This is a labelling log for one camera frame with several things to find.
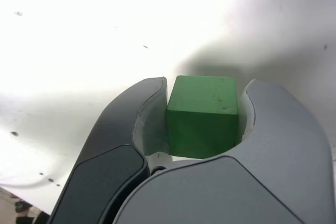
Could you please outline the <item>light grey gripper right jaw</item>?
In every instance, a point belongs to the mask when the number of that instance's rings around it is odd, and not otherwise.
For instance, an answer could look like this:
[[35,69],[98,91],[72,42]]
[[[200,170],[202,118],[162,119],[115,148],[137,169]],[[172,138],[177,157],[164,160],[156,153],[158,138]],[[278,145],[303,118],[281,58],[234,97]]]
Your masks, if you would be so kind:
[[115,223],[335,223],[332,153],[314,115],[281,85],[251,81],[243,141],[138,186]]

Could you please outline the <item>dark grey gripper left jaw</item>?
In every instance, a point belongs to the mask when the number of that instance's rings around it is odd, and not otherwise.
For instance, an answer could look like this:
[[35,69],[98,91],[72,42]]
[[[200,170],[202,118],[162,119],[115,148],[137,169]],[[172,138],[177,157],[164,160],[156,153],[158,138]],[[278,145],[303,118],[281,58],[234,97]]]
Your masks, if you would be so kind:
[[144,79],[118,95],[93,126],[49,223],[113,223],[150,177],[147,157],[169,153],[167,80]]

